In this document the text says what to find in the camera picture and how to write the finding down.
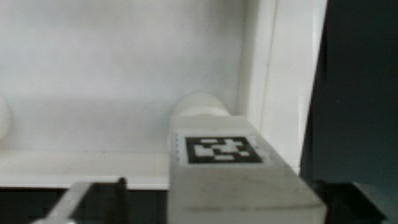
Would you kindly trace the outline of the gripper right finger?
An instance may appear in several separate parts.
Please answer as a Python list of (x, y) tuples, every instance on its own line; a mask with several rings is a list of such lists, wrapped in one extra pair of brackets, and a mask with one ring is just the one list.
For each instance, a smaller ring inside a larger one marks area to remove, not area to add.
[(325, 224), (382, 224), (385, 214), (353, 183), (316, 181), (313, 189), (327, 205)]

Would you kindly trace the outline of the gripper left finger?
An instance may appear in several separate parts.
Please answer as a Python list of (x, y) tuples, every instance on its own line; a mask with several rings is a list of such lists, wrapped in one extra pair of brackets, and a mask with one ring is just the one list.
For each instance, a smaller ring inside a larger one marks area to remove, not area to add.
[(78, 182), (32, 224), (128, 224), (126, 179)]

